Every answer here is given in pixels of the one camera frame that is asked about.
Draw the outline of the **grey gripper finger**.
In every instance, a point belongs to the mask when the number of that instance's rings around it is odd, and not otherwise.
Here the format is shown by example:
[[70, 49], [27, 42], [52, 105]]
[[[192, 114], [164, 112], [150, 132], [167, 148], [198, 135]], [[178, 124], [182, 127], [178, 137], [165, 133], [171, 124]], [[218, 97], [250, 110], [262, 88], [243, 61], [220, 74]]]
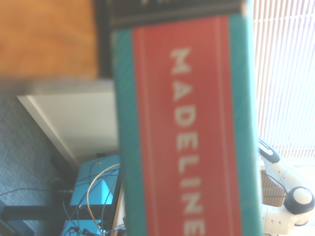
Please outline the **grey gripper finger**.
[[246, 0], [111, 0], [112, 29], [246, 13]]

